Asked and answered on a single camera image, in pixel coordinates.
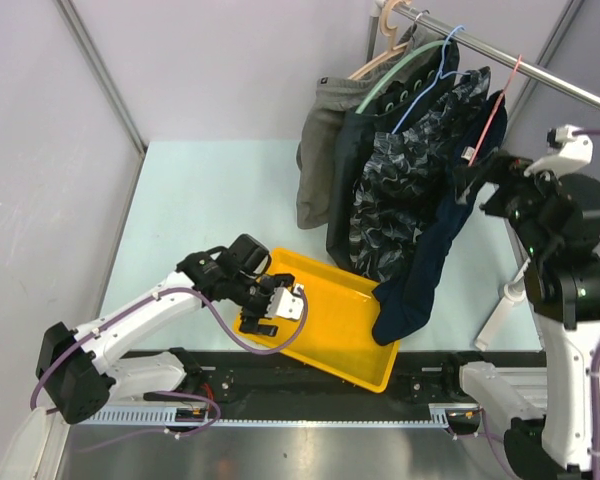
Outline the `yellow plastic tray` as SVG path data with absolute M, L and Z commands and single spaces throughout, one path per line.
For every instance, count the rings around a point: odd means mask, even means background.
M 272 253 L 270 274 L 291 274 L 309 303 L 308 319 L 281 353 L 374 393 L 383 392 L 399 343 L 378 345 L 372 327 L 380 307 L 374 281 L 284 248 Z

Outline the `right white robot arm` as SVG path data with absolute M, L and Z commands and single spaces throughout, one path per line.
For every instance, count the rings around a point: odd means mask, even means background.
M 464 201 L 487 183 L 484 213 L 507 220 L 529 256 L 526 296 L 546 358 L 547 404 L 536 408 L 486 362 L 441 376 L 453 401 L 469 396 L 503 431 L 521 479 L 600 479 L 600 181 L 499 152 L 453 172 Z

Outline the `metal clothes rail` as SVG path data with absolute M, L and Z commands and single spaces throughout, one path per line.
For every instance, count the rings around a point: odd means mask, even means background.
M 446 36 L 453 30 L 453 27 L 435 19 L 429 14 L 417 11 L 413 7 L 394 6 L 393 10 L 409 20 L 413 20 L 418 24 L 422 24 L 424 27 L 440 35 Z M 458 30 L 453 34 L 453 38 L 458 44 L 465 46 L 470 50 L 507 68 L 513 69 L 517 64 L 516 56 L 507 53 L 498 47 L 490 45 L 489 43 L 486 43 L 485 41 L 466 33 L 464 30 Z M 554 75 L 547 69 L 537 64 L 521 61 L 518 65 L 517 72 L 530 80 L 535 80 L 542 85 L 545 85 L 600 111 L 600 96 Z

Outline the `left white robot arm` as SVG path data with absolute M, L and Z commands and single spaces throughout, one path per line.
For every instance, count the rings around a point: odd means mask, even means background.
M 45 393 L 51 410 L 74 425 L 117 400 L 207 400 L 204 373 L 186 350 L 170 348 L 135 358 L 127 354 L 171 321 L 202 309 L 236 345 L 249 350 L 219 314 L 215 305 L 224 300 L 239 307 L 242 326 L 256 335 L 275 336 L 278 329 L 268 322 L 277 317 L 305 326 L 309 307 L 303 287 L 291 274 L 268 273 L 271 263 L 269 250 L 242 234 L 228 247 L 189 254 L 155 287 L 111 314 L 74 328 L 62 322 L 49 327 L 30 409 L 37 408 Z

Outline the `green hanger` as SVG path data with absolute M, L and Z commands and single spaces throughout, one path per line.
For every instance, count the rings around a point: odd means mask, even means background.
M 410 63 L 417 56 L 431 50 L 431 49 L 439 49 L 444 45 L 443 40 L 437 40 L 433 42 L 429 42 L 423 46 L 420 46 L 416 49 L 413 49 L 409 52 L 408 55 L 403 56 L 395 65 L 392 66 L 372 87 L 366 97 L 362 100 L 362 102 L 358 105 L 355 110 L 356 114 L 362 114 L 367 106 L 371 103 L 371 101 L 380 93 L 384 86 L 408 63 Z

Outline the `wooden hanger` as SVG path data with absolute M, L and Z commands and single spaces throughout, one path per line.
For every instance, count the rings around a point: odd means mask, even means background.
M 391 26 L 389 24 L 389 17 L 391 12 L 398 6 L 408 7 L 410 5 L 410 0 L 387 0 L 373 2 L 370 14 L 371 26 L 387 39 L 387 45 L 382 53 L 372 56 L 363 66 L 354 71 L 348 77 L 349 80 L 360 80 L 382 63 L 402 54 L 405 51 L 407 44 L 405 42 L 398 43 L 398 27 Z

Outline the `navy blue shorts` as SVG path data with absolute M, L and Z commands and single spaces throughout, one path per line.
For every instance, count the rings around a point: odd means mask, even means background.
M 380 304 L 380 313 L 371 335 L 380 346 L 413 334 L 430 319 L 435 289 L 440 283 L 444 262 L 453 240 L 472 213 L 476 200 L 475 197 L 467 205 L 455 202 L 452 172 L 466 163 L 463 153 L 466 148 L 476 145 L 499 93 L 497 91 L 488 98 L 477 119 L 460 139 L 451 158 L 446 161 L 443 167 L 442 199 L 437 202 L 432 224 L 425 228 L 417 240 L 411 265 L 404 273 L 381 283 L 373 290 L 373 295 Z M 475 162 L 501 147 L 507 126 L 504 98 Z

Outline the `dark teal shorts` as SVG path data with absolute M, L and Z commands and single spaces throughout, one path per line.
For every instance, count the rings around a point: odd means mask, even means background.
M 369 160 L 378 132 L 389 133 L 416 97 L 430 84 L 441 59 L 441 48 L 431 49 L 413 59 L 396 74 L 371 101 L 362 114 L 355 109 L 345 113 L 344 124 L 335 144 L 334 177 L 331 187 L 326 250 L 335 264 L 348 271 L 354 267 L 349 257 L 349 218 L 354 187 Z M 448 46 L 444 72 L 455 71 L 460 53 L 456 42 Z M 438 98 L 453 88 L 451 76 L 441 79 L 434 89 L 420 100 L 400 128 L 408 129 L 419 120 Z

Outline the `pink wire hanger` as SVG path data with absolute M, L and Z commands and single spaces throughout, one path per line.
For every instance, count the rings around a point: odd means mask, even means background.
M 486 122 L 484 124 L 484 127 L 483 127 L 483 129 L 481 131 L 481 134 L 480 134 L 480 136 L 478 138 L 478 141 L 477 141 L 477 143 L 475 145 L 475 148 L 473 149 L 472 155 L 471 155 L 471 157 L 470 157 L 470 159 L 468 161 L 468 166 L 469 167 L 473 166 L 473 164 L 477 160 L 478 154 L 479 154 L 480 149 L 481 149 L 481 147 L 482 147 L 482 145 L 484 143 L 486 135 L 487 135 L 487 133 L 488 133 L 490 127 L 491 127 L 493 119 L 496 116 L 496 114 L 497 114 L 497 112 L 498 112 L 498 110 L 500 108 L 500 105 L 501 105 L 501 103 L 503 102 L 503 100 L 504 100 L 504 98 L 506 96 L 506 92 L 507 92 L 507 90 L 508 90 L 508 88 L 509 88 L 512 80 L 514 79 L 514 77 L 517 74 L 517 71 L 518 71 L 518 69 L 519 69 L 519 67 L 521 65 L 521 62 L 522 62 L 522 58 L 523 58 L 522 54 L 518 55 L 518 57 L 516 59 L 516 62 L 514 64 L 514 67 L 512 68 L 511 73 L 510 73 L 510 75 L 509 75 L 509 77 L 508 77 L 508 79 L 507 79 L 504 87 L 501 89 L 500 93 L 498 94 L 498 97 L 496 98 L 496 101 L 495 101 L 495 103 L 493 105 L 493 108 L 491 109 L 490 115 L 489 115 L 489 117 L 487 118 L 487 120 L 486 120 Z

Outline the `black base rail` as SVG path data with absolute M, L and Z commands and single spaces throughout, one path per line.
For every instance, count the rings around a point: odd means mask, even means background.
M 192 356 L 228 423 L 401 426 L 443 420 L 459 435 L 480 426 L 480 408 L 448 377 L 454 355 L 398 353 L 381 393 L 281 354 L 195 351 Z

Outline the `grey sweat shorts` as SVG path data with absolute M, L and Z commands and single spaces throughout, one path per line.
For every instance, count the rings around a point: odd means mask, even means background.
M 360 77 L 322 77 L 316 83 L 315 100 L 305 119 L 296 152 L 300 171 L 296 195 L 296 223 L 308 230 L 327 223 L 334 173 L 336 138 L 344 124 L 345 112 L 358 107 L 377 82 L 401 58 L 439 37 L 416 25 L 399 42 L 403 53 L 386 60 Z

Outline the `leaf patterned shorts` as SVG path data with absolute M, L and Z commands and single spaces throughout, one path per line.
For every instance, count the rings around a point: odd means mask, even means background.
M 434 222 L 451 168 L 489 116 L 488 67 L 469 71 L 400 133 L 377 133 L 353 194 L 348 256 L 355 274 L 384 282 L 410 266 Z

